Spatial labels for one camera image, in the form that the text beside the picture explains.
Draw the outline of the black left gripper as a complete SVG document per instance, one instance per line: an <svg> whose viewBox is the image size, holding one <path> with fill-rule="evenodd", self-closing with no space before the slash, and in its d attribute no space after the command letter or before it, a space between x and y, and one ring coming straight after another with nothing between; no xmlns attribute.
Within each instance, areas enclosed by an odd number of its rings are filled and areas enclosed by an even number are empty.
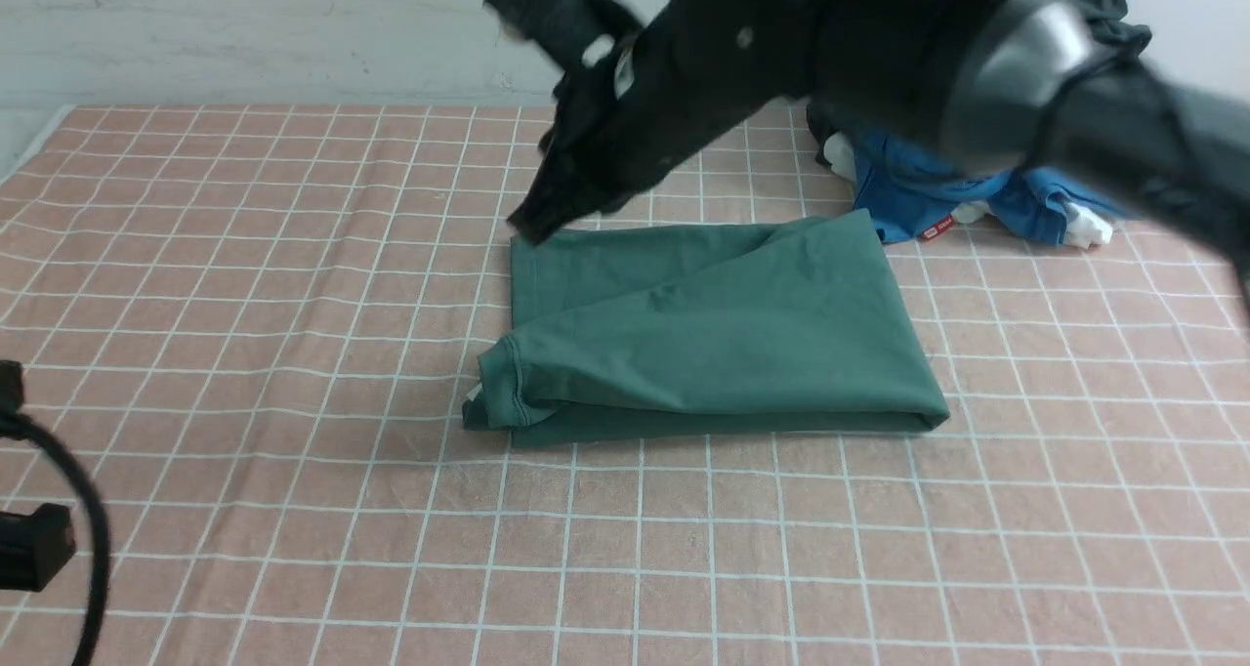
<svg viewBox="0 0 1250 666"><path fill-rule="evenodd" d="M32 444L58 470L66 467L68 449L22 412L25 382L16 360L1 362L1 436ZM78 551L72 511L42 504L34 511L1 512L1 589L41 592Z"/></svg>

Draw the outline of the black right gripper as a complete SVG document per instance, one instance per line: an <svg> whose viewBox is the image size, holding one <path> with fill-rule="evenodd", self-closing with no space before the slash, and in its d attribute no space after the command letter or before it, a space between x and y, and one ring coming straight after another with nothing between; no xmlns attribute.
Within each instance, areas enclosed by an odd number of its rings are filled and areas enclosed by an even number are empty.
<svg viewBox="0 0 1250 666"><path fill-rule="evenodd" d="M612 215L775 97L812 87L826 0L668 0L642 22L620 0L482 0L559 70L558 117L506 217L540 246Z"/></svg>

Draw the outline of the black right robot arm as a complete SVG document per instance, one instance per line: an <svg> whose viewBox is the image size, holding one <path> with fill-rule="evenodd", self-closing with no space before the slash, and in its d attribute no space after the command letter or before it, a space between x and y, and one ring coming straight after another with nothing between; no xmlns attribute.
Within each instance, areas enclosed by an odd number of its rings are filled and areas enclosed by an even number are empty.
<svg viewBox="0 0 1250 666"><path fill-rule="evenodd" d="M1248 295L1248 106L1102 46L1068 0L482 0L562 77L509 225L619 211L778 97L972 175L1054 167L1225 257Z"/></svg>

